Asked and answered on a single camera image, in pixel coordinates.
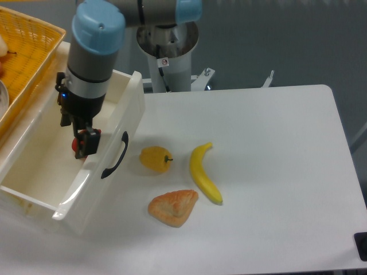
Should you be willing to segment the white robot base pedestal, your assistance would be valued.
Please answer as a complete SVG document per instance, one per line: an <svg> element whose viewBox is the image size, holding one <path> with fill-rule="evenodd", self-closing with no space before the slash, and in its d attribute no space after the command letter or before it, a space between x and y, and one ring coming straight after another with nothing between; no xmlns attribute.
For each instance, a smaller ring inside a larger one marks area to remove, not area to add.
<svg viewBox="0 0 367 275"><path fill-rule="evenodd" d="M154 93L209 90L215 70L205 68L192 75L192 52L199 40L195 22L139 27L136 39L147 57Z"/></svg>

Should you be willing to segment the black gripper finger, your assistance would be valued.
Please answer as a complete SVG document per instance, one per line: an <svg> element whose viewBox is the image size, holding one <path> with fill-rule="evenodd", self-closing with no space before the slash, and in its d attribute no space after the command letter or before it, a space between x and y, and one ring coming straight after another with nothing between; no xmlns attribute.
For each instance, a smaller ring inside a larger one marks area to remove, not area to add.
<svg viewBox="0 0 367 275"><path fill-rule="evenodd" d="M63 102L68 99L69 90L64 84L65 73L57 72L56 74L56 85L55 90L58 92L57 103L60 106L61 113L61 126L69 126L72 124L71 119L69 117L68 111L64 108Z"/></svg>
<svg viewBox="0 0 367 275"><path fill-rule="evenodd" d="M97 152L101 134L94 130L95 128L87 127L85 133L77 132L75 138L78 139L78 151L75 152L76 159L86 158L89 155L93 155Z"/></svg>

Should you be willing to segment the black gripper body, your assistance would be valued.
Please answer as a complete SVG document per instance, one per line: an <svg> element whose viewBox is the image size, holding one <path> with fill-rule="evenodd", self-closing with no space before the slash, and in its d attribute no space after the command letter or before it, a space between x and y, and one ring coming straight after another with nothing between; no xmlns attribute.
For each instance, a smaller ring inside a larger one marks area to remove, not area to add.
<svg viewBox="0 0 367 275"><path fill-rule="evenodd" d="M80 97L69 91L68 99L64 100L64 108L68 111L71 122L77 128L93 125L93 118L101 111L105 95L94 99Z"/></svg>

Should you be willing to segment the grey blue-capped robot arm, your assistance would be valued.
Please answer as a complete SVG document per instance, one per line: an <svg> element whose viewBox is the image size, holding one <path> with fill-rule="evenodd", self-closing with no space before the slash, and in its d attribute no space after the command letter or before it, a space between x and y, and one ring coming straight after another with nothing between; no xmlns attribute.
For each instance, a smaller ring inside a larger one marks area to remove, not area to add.
<svg viewBox="0 0 367 275"><path fill-rule="evenodd" d="M139 47L153 57L168 91L177 78L190 88L190 68L174 63L198 41L201 1L78 1L72 20L67 68L56 76L61 126L73 127L75 158L95 154L100 112L127 28L136 27Z"/></svg>

